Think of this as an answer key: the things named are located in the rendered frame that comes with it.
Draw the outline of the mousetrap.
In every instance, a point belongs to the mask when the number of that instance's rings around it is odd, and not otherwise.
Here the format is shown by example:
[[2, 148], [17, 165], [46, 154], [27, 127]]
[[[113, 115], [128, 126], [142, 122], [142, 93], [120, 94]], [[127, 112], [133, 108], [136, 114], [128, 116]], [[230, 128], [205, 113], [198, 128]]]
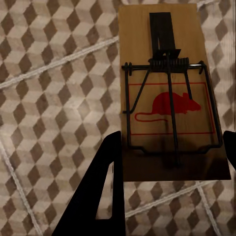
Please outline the mousetrap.
[[123, 182], [232, 180], [197, 4], [118, 15]]

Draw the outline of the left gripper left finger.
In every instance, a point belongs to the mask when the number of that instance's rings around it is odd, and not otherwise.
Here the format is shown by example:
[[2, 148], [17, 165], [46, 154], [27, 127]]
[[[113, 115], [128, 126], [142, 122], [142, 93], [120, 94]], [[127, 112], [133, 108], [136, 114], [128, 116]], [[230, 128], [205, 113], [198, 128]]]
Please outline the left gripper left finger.
[[[114, 161], [110, 219], [95, 219], [109, 164]], [[105, 137], [51, 236], [126, 236], [121, 132]]]

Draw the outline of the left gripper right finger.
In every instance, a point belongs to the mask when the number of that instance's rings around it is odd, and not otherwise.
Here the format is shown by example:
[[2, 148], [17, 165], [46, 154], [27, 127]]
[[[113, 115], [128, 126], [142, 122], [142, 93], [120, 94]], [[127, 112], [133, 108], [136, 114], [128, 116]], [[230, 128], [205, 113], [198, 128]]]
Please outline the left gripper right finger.
[[236, 132], [225, 131], [223, 135], [227, 159], [236, 169]]

